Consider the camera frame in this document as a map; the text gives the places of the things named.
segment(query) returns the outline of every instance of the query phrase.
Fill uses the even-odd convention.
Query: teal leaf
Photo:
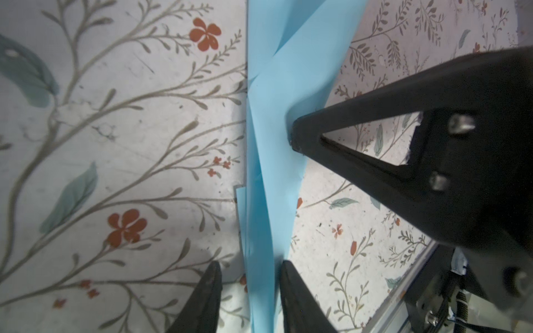
[[[358,201],[355,201],[353,199],[350,199],[350,198],[341,198],[341,199],[337,199],[337,200],[334,200],[331,205],[329,205],[329,209],[333,209],[333,208],[343,208],[343,207],[346,207],[347,205],[350,205],[350,204],[356,204],[358,203]]]
[[[463,47],[463,44],[465,43],[466,35],[468,35],[469,32],[470,32],[470,30],[468,30],[468,29],[463,31],[463,34],[461,35],[461,38],[459,39],[459,48]]]
[[[91,196],[96,188],[97,181],[96,165],[92,162],[86,172],[65,186],[58,202],[55,203],[54,209],[41,224],[40,232],[47,234],[58,226],[65,224]]]
[[[45,63],[32,51],[0,35],[0,73],[15,83],[34,107],[45,108],[59,85]]]
[[[411,115],[412,113],[405,115],[405,117],[403,118],[403,122],[401,123],[401,128],[405,129],[407,125],[409,125],[409,120],[411,119]]]
[[[374,205],[374,207],[381,210],[381,202],[377,201],[376,199],[372,197],[370,197],[370,202],[372,202],[372,205]]]
[[[401,277],[397,277],[395,279],[385,279],[385,281],[387,281],[387,287],[389,289],[394,289],[396,285],[398,284],[398,282],[400,282],[400,280],[401,280]]]
[[[381,150],[383,149],[383,126],[381,124],[377,128],[376,133],[376,143],[374,144],[374,152],[376,153],[376,156],[378,156],[381,153]]]

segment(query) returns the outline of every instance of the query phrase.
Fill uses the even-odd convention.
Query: floral tablecloth
[[[516,27],[510,1],[369,0],[328,104]],[[249,331],[245,45],[243,0],[3,2],[0,331],[162,332],[212,260],[219,331]],[[417,124],[330,137],[399,164]],[[337,329],[364,328],[429,239],[313,161],[300,196],[290,259]]]

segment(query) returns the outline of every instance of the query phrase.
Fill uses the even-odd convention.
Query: blue paper
[[[252,332],[273,333],[305,157],[288,130],[326,103],[366,0],[249,0],[246,215],[241,238]]]

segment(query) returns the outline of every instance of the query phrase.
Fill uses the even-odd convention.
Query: screw
[[[439,323],[439,319],[433,314],[432,311],[428,311],[428,313],[426,313],[425,322],[426,322],[426,324],[431,324],[433,326],[437,326],[438,323]]]
[[[450,134],[466,134],[473,129],[475,129],[475,121],[471,116],[455,114],[448,122]]]
[[[522,270],[517,271],[514,274],[514,287],[520,296],[525,296],[527,290],[531,287],[531,279],[528,277],[527,273]]]
[[[446,191],[450,186],[450,180],[446,176],[433,171],[430,176],[430,186],[433,191]]]

